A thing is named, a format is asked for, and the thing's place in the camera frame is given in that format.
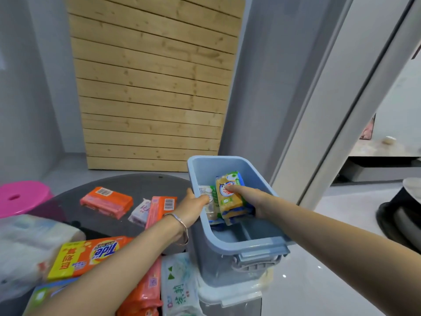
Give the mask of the person's right hand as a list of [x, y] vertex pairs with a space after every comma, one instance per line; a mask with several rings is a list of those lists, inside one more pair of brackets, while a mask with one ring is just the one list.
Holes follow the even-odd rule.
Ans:
[[260, 219], [270, 219], [272, 214], [272, 201], [276, 199], [271, 194], [259, 189], [250, 187], [250, 194], [242, 196], [244, 200], [255, 208], [256, 217]]

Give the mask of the clear green soap packet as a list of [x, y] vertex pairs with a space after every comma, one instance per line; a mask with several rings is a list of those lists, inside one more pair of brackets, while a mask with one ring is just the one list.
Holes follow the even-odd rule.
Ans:
[[201, 195], [207, 195], [209, 197], [209, 203], [205, 205], [205, 212], [208, 218], [209, 225], [216, 226], [224, 224], [225, 222], [222, 218], [218, 204], [216, 187], [209, 185], [200, 185], [199, 191]]

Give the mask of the person's left forearm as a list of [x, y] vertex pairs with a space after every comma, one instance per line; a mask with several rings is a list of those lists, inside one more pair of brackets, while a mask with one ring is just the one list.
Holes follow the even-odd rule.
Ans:
[[181, 238], [171, 214], [65, 287], [30, 316], [112, 316], [161, 253]]

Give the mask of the orange barcode soap packet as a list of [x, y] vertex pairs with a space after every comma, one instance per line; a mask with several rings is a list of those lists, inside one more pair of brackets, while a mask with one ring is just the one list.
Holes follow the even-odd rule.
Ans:
[[161, 220], [164, 215], [175, 210], [177, 197], [172, 196], [153, 196], [151, 199], [148, 218], [145, 229], [150, 228], [153, 224]]

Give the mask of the blue plastic storage bin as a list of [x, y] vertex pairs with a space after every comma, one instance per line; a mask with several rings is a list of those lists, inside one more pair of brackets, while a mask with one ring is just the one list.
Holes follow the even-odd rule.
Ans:
[[[201, 186], [216, 186], [216, 178], [238, 171], [245, 186], [270, 195], [276, 192], [256, 168], [237, 156], [196, 155], [187, 161], [195, 196]], [[203, 281], [212, 287], [230, 286], [260, 278], [266, 269], [277, 265], [295, 245], [280, 228], [258, 218], [243, 218], [232, 225], [211, 227], [207, 207], [191, 227], [197, 265]]]

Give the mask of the flat orange soap packet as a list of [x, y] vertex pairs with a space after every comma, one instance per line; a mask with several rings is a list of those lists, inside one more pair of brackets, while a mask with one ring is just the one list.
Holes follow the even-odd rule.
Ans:
[[95, 187], [81, 198], [80, 204], [108, 217], [121, 219], [132, 208], [134, 201], [131, 196]]

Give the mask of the white translucent bin lid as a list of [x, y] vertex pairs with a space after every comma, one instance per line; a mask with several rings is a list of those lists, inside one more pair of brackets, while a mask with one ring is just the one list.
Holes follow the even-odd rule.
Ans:
[[269, 268], [257, 280], [212, 287], [206, 284], [200, 272], [196, 270], [198, 297], [200, 302], [206, 305], [221, 305], [223, 308], [247, 303], [262, 297], [262, 294], [271, 285], [273, 275], [273, 268]]

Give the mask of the orange wet wipes packet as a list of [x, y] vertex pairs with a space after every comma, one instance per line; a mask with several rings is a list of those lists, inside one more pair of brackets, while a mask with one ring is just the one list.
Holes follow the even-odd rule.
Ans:
[[115, 316], [159, 316], [161, 301], [161, 264], [159, 256], [146, 275], [124, 300]]

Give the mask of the wooden slat panel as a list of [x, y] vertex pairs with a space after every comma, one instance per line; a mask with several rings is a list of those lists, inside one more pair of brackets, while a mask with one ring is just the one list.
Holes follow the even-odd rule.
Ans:
[[218, 154], [245, 0], [65, 0], [90, 170]]

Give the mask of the orange yellow laundry soap packet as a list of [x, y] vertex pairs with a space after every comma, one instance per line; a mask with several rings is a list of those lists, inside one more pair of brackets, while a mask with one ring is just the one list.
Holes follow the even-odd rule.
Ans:
[[46, 281], [79, 277], [132, 240], [131, 237], [118, 236], [65, 243], [50, 267]]

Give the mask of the white low cabinet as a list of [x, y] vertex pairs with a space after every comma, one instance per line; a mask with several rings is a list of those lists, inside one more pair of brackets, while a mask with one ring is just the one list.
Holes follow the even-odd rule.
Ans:
[[421, 177], [421, 145], [358, 140], [332, 185], [371, 184]]

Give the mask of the red picture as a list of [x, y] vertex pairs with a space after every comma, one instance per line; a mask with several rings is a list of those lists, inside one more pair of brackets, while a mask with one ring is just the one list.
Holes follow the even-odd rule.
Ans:
[[366, 125], [366, 127], [364, 128], [361, 136], [359, 137], [360, 140], [369, 141], [372, 139], [375, 121], [376, 121], [376, 113], [371, 118], [370, 122]]

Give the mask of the black chair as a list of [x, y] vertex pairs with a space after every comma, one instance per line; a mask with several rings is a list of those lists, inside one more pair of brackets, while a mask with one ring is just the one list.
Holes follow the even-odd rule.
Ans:
[[376, 220], [385, 236], [421, 255], [421, 178], [403, 180], [403, 186], [382, 203]]

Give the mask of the white tissue pack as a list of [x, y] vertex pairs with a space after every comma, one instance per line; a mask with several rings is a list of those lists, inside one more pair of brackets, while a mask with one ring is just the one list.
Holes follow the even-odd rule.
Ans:
[[63, 244], [85, 239], [80, 229], [51, 219], [29, 214], [0, 219], [0, 303], [45, 280]]

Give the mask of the white door frame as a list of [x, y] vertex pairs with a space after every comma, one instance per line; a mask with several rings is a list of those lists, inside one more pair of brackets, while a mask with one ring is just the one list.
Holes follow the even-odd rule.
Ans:
[[315, 209], [421, 38], [421, 0], [345, 0], [271, 177]]

